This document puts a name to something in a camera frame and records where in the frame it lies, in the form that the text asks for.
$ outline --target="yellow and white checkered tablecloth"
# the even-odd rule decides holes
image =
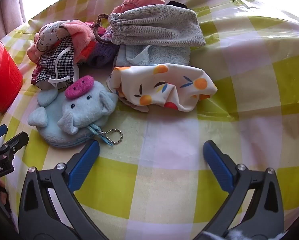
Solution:
[[[123,1],[61,0],[2,40],[24,84],[0,114],[0,124],[8,125],[0,145],[21,131],[30,137],[5,178],[16,221],[27,169],[51,169],[82,148],[49,147],[27,124],[38,89],[30,84],[35,65],[26,50],[46,23],[95,21]],[[290,225],[299,214],[299,19],[254,0],[175,1],[198,15],[207,45],[192,48],[190,65],[205,70],[218,92],[189,113],[150,106],[144,114],[119,102],[105,129],[119,128],[124,141],[113,148],[101,143],[99,158],[75,192],[78,201],[110,239],[190,240],[227,196],[202,156],[203,143],[212,139],[236,163],[276,170]],[[93,75],[105,83],[104,72]]]

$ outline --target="pink curtain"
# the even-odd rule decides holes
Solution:
[[[22,0],[0,1],[0,39],[24,22]]]

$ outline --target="red bucket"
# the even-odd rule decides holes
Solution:
[[[23,84],[23,76],[0,41],[0,113],[13,103]]]

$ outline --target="pink plush nose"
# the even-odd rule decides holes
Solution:
[[[94,85],[94,78],[91,76],[84,76],[75,81],[65,90],[65,96],[68,99],[78,98],[92,89]]]

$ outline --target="brown drawstring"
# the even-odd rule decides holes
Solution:
[[[108,19],[108,18],[109,18],[109,15],[108,15],[108,14],[101,13],[101,14],[99,14],[98,17],[97,17],[97,23],[95,23],[95,24],[92,26],[93,33],[94,33],[94,35],[95,35],[95,39],[96,39],[99,43],[101,43],[101,44],[103,44],[103,45],[109,45],[109,44],[111,44],[112,42],[111,42],[111,41],[105,41],[105,40],[103,40],[103,39],[98,35],[97,29],[98,29],[98,27],[102,26],[102,24],[101,24],[101,20],[102,20],[102,19]]]

